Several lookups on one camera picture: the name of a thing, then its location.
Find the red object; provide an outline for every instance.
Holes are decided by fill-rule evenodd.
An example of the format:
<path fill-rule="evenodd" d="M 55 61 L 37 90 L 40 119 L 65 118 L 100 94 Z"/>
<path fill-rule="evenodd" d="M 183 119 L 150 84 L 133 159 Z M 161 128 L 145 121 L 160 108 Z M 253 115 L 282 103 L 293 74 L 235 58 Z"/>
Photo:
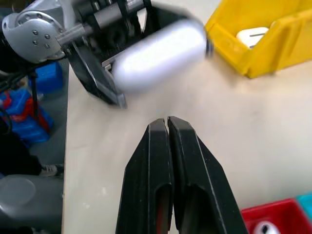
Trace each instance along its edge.
<path fill-rule="evenodd" d="M 23 113 L 20 115 L 14 115 L 11 116 L 11 119 L 14 120 L 15 122 L 22 122 L 24 121 L 28 116 L 31 116 L 33 119 L 35 119 L 35 114 L 34 114 L 34 106 L 33 106 L 33 99 L 30 97 L 25 104 L 25 108 Z M 40 113 L 40 108 L 38 108 L 38 124 L 47 132 L 49 133 L 49 124 L 47 121 L 44 119 L 44 117 Z"/>
<path fill-rule="evenodd" d="M 312 225 L 296 200 L 286 199 L 242 210 L 250 234 L 261 221 L 273 223 L 281 234 L 312 234 Z"/>
<path fill-rule="evenodd" d="M 35 113 L 34 113 L 34 106 L 33 106 L 33 98 L 30 97 L 27 101 L 26 101 L 26 106 L 25 106 L 25 110 L 24 112 L 27 113 L 27 115 L 30 115 L 34 120 L 36 120 L 35 118 Z M 49 124 L 47 123 L 47 121 L 44 119 L 44 117 L 42 116 L 42 114 L 40 113 L 40 108 L 38 108 L 38 120 L 36 120 L 38 122 L 38 124 L 47 132 L 49 133 Z"/>
<path fill-rule="evenodd" d="M 10 94 L 7 91 L 5 92 L 5 95 L 6 95 L 6 100 L 4 100 L 2 103 L 4 109 L 8 108 L 12 103 L 12 100 L 10 98 Z"/>

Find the black plastic part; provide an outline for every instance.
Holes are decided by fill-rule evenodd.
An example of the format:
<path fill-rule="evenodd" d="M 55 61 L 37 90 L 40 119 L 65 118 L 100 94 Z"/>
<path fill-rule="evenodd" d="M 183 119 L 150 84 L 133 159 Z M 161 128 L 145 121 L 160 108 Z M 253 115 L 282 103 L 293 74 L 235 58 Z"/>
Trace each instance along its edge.
<path fill-rule="evenodd" d="M 92 16 L 96 11 L 95 4 L 97 4 L 100 9 L 107 6 L 105 0 L 78 0 L 73 3 L 74 13 L 76 18 L 80 22 L 86 22 L 87 19 Z"/>
<path fill-rule="evenodd" d="M 91 50 L 85 45 L 77 46 L 73 43 L 69 51 L 68 59 L 83 87 L 108 104 L 126 108 L 124 95 L 118 92 L 108 71 Z"/>
<path fill-rule="evenodd" d="M 151 0 L 143 0 L 143 4 L 148 9 L 152 7 Z"/>
<path fill-rule="evenodd" d="M 169 136 L 163 119 L 148 125 L 124 175 L 116 234 L 166 234 L 173 207 Z"/>
<path fill-rule="evenodd" d="M 31 92 L 33 98 L 33 110 L 35 120 L 38 120 L 38 98 L 37 98 L 37 89 L 36 89 L 36 79 L 38 77 L 37 73 L 34 71 L 29 75 L 31 79 Z"/>
<path fill-rule="evenodd" d="M 183 234 L 247 234 L 222 166 L 191 125 L 168 118 L 175 173 L 175 224 Z"/>
<path fill-rule="evenodd" d="M 211 57 L 214 53 L 214 44 L 211 42 L 209 38 L 207 38 L 207 45 L 206 45 L 206 56 Z"/>
<path fill-rule="evenodd" d="M 142 39 L 137 15 L 127 20 L 129 24 L 124 20 L 119 20 L 95 35 L 94 38 L 101 49 L 101 53 L 97 56 L 101 61 L 111 58 Z"/>
<path fill-rule="evenodd" d="M 94 32 L 95 34 L 98 34 L 98 33 L 101 31 L 101 29 L 100 29 L 100 27 L 99 27 L 99 25 L 98 25 L 97 19 L 96 19 L 96 17 L 95 17 L 94 14 L 90 15 L 90 16 L 86 19 L 86 22 L 92 27 L 93 32 Z"/>
<path fill-rule="evenodd" d="M 144 34 L 148 36 L 178 20 L 189 18 L 189 14 L 183 10 L 170 9 L 161 4 L 147 7 L 147 17 Z"/>
<path fill-rule="evenodd" d="M 116 2 L 119 6 L 122 17 L 126 19 L 128 16 L 127 9 L 126 9 L 126 2 L 127 1 L 126 0 L 117 0 Z"/>

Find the white cylinder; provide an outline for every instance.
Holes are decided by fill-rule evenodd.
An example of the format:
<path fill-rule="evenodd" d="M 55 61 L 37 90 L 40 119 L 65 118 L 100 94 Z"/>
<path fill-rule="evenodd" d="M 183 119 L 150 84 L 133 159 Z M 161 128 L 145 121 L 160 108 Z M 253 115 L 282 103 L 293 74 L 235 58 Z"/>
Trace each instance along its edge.
<path fill-rule="evenodd" d="M 203 25 L 177 21 L 127 48 L 115 61 L 112 74 L 124 93 L 142 92 L 190 62 L 204 59 L 207 38 Z"/>

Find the teal bin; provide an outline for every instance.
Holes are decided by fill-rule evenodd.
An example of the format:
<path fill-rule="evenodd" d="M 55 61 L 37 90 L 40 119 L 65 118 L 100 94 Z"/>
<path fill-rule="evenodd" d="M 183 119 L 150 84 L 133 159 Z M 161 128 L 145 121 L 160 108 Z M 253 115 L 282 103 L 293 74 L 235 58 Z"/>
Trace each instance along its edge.
<path fill-rule="evenodd" d="M 297 201 L 312 222 L 312 193 L 298 196 Z"/>

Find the black cable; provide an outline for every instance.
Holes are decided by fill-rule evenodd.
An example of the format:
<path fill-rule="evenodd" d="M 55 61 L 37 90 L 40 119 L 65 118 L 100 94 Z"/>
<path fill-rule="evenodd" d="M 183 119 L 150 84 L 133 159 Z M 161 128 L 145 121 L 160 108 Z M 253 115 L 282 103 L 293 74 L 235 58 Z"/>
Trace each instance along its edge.
<path fill-rule="evenodd" d="M 4 118 L 8 119 L 8 130 L 6 131 L 6 133 L 2 133 L 2 135 L 7 135 L 7 134 L 12 132 L 12 120 L 11 120 L 9 114 L 1 107 L 0 107 L 0 112 L 3 113 Z"/>
<path fill-rule="evenodd" d="M 25 77 L 24 74 L 17 74 L 17 75 L 11 76 L 11 77 L 7 78 L 6 80 L 0 82 L 0 94 L 3 93 L 4 91 L 10 89 L 13 84 L 18 83 L 24 77 Z"/>
<path fill-rule="evenodd" d="M 38 98 L 37 98 L 37 90 L 36 90 L 37 73 L 32 72 L 29 75 L 29 77 L 31 79 L 31 91 L 32 91 L 32 96 L 33 96 L 34 116 L 35 116 L 35 120 L 38 120 Z"/>

